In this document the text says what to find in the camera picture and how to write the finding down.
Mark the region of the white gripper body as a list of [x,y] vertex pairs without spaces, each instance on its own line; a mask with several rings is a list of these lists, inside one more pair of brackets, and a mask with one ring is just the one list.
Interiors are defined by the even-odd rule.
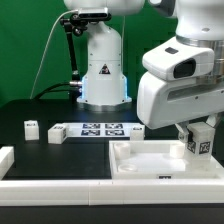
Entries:
[[144,54],[138,118],[149,128],[224,112],[224,41],[173,37]]

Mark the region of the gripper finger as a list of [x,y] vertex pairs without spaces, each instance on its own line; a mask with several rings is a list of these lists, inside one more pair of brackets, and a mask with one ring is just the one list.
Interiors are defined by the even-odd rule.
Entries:
[[188,142],[189,130],[187,129],[188,122],[180,122],[176,124],[178,130],[178,139],[183,142]]
[[219,125],[220,121],[221,121],[221,114],[217,113],[210,115],[207,118],[206,123],[212,128],[216,128]]

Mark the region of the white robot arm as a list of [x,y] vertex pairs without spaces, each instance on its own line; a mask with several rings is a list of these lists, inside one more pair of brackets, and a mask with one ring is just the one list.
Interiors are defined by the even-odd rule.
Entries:
[[78,101],[102,109],[130,100],[121,37],[104,21],[135,14],[145,2],[178,24],[174,37],[142,58],[146,73],[138,88],[138,118],[150,129],[175,125],[184,142],[214,135],[224,113],[224,0],[64,0],[73,32],[89,33]]

